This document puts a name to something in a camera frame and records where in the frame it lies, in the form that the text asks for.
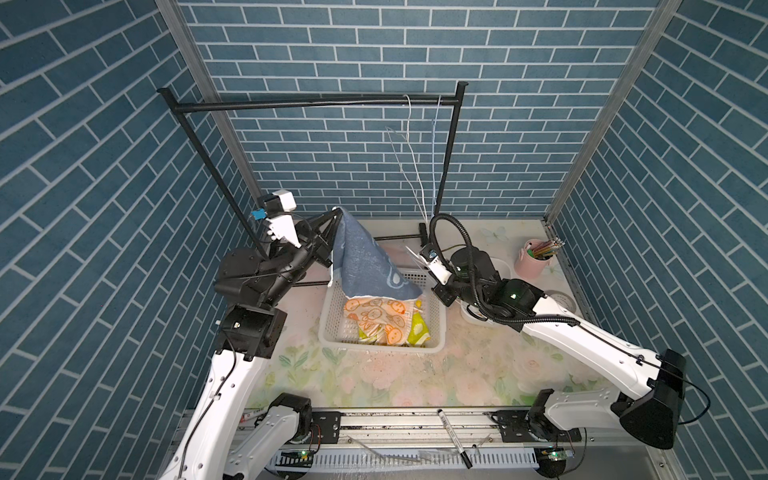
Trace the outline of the orange bunny towel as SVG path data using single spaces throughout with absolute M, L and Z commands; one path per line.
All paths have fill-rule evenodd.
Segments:
M 414 303 L 383 297 L 348 299 L 343 313 L 356 325 L 361 343 L 398 347 L 410 335 Z

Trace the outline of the light blue wire hanger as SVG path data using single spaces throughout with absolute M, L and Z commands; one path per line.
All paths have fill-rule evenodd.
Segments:
M 431 118 L 430 130 L 430 173 L 431 173 L 431 202 L 430 217 L 434 216 L 435 205 L 437 201 L 438 179 L 437 179 L 437 122 L 439 120 L 439 110 L 441 108 L 442 95 L 438 95 L 435 103 L 434 114 Z

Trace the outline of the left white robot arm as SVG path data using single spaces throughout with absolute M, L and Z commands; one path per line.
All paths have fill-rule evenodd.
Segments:
M 238 248 L 222 259 L 214 289 L 227 300 L 227 312 L 200 399 L 161 478 L 254 479 L 283 445 L 310 434 L 310 400 L 281 394 L 246 439 L 232 444 L 287 319 L 278 304 L 312 265 L 330 266 L 342 217 L 334 208 L 308 220 L 290 219 L 273 232 L 296 233 L 296 244 L 274 239 L 269 252 Z

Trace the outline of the blue bear towel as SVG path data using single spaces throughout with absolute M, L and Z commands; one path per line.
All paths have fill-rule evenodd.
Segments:
M 380 297 L 418 299 L 422 289 L 408 280 L 371 234 L 344 208 L 340 214 L 332 251 L 332 278 L 339 280 L 350 299 Z

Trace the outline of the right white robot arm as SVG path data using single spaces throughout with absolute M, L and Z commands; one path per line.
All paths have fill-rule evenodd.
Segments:
M 451 260 L 431 245 L 419 255 L 444 305 L 462 300 L 477 319 L 545 341 L 609 381 L 609 387 L 595 391 L 541 390 L 526 415 L 535 437 L 553 441 L 576 429 L 601 428 L 623 430 L 656 449 L 674 446 L 686 423 L 680 417 L 685 391 L 692 385 L 681 354 L 671 349 L 658 354 L 621 340 L 538 287 L 502 278 L 475 247 L 460 249 Z

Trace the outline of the yellow green towel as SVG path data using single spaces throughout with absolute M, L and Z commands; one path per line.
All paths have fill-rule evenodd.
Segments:
M 419 312 L 413 319 L 389 316 L 383 322 L 359 320 L 358 338 L 362 343 L 391 347 L 420 347 L 431 339 L 430 331 Z

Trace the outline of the white wire hanger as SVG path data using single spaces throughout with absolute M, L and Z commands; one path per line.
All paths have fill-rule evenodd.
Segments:
M 440 260 L 437 251 L 431 244 L 423 246 L 419 251 L 414 250 L 408 245 L 406 245 L 405 248 L 419 267 L 422 267 L 432 274 L 440 275 L 443 263 Z
M 406 117 L 406 130 L 404 133 L 397 132 L 392 127 L 385 128 L 385 135 L 389 142 L 390 148 L 397 162 L 400 173 L 403 175 L 410 191 L 414 197 L 416 208 L 422 220 L 427 222 L 430 217 L 427 212 L 426 205 L 426 189 L 421 178 L 419 164 L 416 157 L 416 153 L 410 142 L 411 133 L 411 120 L 413 113 L 413 103 L 411 97 L 408 94 L 404 94 L 403 98 L 406 100 L 408 108 L 408 116 Z M 401 140 L 401 150 L 398 151 L 395 147 L 394 137 L 399 136 Z

